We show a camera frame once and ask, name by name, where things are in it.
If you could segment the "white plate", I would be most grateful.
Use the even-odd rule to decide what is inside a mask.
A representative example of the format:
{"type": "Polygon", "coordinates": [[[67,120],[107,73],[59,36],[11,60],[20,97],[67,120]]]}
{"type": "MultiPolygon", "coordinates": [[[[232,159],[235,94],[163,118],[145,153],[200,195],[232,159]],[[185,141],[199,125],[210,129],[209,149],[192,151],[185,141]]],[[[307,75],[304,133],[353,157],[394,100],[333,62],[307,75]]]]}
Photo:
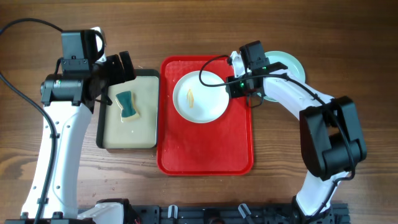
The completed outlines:
{"type": "Polygon", "coordinates": [[[172,99],[181,117],[199,124],[218,119],[229,104],[224,81],[207,71],[184,75],[175,85],[172,99]]]}

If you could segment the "pale green plate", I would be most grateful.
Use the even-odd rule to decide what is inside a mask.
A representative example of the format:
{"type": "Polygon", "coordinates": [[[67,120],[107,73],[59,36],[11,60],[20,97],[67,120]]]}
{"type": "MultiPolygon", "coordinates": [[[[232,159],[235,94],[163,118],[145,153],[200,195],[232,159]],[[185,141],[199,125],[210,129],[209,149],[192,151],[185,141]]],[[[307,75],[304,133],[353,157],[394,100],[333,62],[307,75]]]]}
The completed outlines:
{"type": "Polygon", "coordinates": [[[288,67],[288,70],[301,82],[305,82],[305,70],[302,64],[291,54],[282,51],[269,51],[264,53],[270,63],[281,62],[288,67]]]}

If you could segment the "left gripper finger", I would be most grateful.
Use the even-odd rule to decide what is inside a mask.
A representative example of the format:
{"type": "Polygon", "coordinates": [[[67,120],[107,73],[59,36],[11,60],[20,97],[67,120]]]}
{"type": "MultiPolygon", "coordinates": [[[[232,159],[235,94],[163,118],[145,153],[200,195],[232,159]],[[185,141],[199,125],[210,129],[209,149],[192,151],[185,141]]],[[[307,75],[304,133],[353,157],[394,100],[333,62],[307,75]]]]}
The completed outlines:
{"type": "Polygon", "coordinates": [[[136,78],[134,66],[128,51],[123,51],[119,53],[121,63],[124,69],[124,80],[131,81],[136,78]]]}
{"type": "Polygon", "coordinates": [[[119,55],[115,54],[106,57],[104,66],[109,86],[124,83],[124,67],[119,55]]]}

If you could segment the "green and yellow sponge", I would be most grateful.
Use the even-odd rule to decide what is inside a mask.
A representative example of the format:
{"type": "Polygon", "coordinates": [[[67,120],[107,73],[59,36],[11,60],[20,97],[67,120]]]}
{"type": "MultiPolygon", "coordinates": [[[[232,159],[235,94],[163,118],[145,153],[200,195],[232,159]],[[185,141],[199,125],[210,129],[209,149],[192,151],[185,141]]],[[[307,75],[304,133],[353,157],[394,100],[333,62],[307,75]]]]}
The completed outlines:
{"type": "Polygon", "coordinates": [[[134,102],[134,94],[132,91],[120,92],[116,95],[116,101],[121,109],[121,121],[128,122],[140,117],[134,102]]]}

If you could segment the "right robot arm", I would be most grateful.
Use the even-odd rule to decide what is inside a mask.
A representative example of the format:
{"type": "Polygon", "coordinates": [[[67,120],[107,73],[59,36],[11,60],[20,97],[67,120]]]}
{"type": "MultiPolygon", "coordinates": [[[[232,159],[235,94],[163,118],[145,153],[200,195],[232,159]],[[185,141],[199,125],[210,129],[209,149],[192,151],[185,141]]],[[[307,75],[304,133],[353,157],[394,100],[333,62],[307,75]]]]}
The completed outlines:
{"type": "Polygon", "coordinates": [[[341,182],[351,181],[367,155],[353,100],[334,98],[299,80],[284,62],[271,62],[260,41],[227,57],[234,74],[227,78],[231,97],[260,93],[276,100],[298,120],[303,162],[308,170],[293,198],[297,222],[310,223],[326,215],[341,182]]]}

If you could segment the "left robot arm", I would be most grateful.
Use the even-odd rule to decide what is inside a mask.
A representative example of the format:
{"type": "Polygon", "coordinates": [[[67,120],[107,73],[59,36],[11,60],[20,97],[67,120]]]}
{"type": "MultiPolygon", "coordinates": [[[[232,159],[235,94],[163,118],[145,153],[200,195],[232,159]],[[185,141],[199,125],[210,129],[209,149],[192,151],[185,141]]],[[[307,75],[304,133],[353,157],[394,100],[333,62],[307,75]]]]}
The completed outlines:
{"type": "Polygon", "coordinates": [[[111,106],[109,86],[135,77],[129,54],[106,56],[105,47],[99,27],[62,32],[63,55],[40,87],[44,127],[22,223],[77,220],[77,175],[95,103],[111,106]]]}

